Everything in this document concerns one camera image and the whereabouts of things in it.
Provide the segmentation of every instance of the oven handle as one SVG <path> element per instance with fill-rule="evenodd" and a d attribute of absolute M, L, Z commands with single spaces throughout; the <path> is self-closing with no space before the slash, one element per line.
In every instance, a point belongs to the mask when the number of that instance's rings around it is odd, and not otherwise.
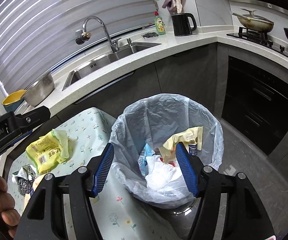
<path fill-rule="evenodd" d="M 248 115 L 245 115 L 245 117 L 246 117 L 249 121 L 253 122 L 257 127 L 260 127 L 260 124 L 257 123 L 254 119 L 252 119 L 252 118 L 249 117 Z"/>
<path fill-rule="evenodd" d="M 266 95 L 264 92 L 260 91 L 258 88 L 253 88 L 253 90 L 255 92 L 257 92 L 258 94 L 262 95 L 264 98 L 268 99 L 269 101 L 271 101 L 271 97 L 269 95 Z"/>

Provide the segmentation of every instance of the human hand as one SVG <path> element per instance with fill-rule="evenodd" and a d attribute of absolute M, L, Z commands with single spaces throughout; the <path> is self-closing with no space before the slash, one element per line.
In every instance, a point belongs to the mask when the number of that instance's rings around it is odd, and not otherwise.
<path fill-rule="evenodd" d="M 12 228 L 9 230 L 9 235 L 14 238 L 15 232 L 17 230 L 17 225 L 20 222 L 20 215 L 14 209 L 15 201 L 14 198 L 7 193 L 8 184 L 6 181 L 0 176 L 0 212 L 3 221 L 11 226 Z"/>

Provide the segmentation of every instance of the floral tablecloth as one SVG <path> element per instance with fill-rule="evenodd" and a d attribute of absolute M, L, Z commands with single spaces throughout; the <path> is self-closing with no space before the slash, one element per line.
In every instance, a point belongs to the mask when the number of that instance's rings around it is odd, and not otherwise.
<path fill-rule="evenodd" d="M 55 176 L 71 174 L 78 167 L 86 165 L 92 157 L 100 155 L 111 133 L 115 118 L 109 114 L 90 108 L 57 127 L 68 135 L 70 158 L 59 164 L 51 172 Z M 20 155 L 12 164 L 8 186 L 15 199 L 15 209 L 23 213 L 24 197 L 11 180 L 12 173 L 22 166 L 33 164 L 26 153 Z M 69 196 L 64 195 L 64 212 L 69 240 L 76 239 L 70 214 Z M 109 172 L 103 191 L 91 199 L 92 208 L 105 240 L 163 239 L 179 240 L 170 224 L 155 213 L 149 205 L 135 199 L 119 183 L 115 174 Z"/>

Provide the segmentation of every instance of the pink towel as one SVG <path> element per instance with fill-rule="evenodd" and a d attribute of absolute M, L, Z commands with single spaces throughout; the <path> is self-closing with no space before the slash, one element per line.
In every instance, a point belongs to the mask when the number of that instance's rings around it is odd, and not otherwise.
<path fill-rule="evenodd" d="M 162 8 L 166 8 L 168 9 L 168 11 L 170 12 L 170 14 L 173 13 L 174 11 L 174 5 L 173 5 L 173 0 L 165 0 L 165 2 L 162 5 Z"/>

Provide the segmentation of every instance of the black electric kettle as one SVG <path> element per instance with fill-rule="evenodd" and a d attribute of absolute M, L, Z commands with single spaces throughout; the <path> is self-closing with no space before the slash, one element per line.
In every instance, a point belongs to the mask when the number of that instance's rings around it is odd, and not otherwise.
<path fill-rule="evenodd" d="M 193 28 L 191 28 L 188 18 L 193 21 Z M 188 36 L 192 31 L 196 30 L 197 24 L 194 16 L 191 13 L 179 13 L 172 15 L 174 35 L 175 36 Z"/>

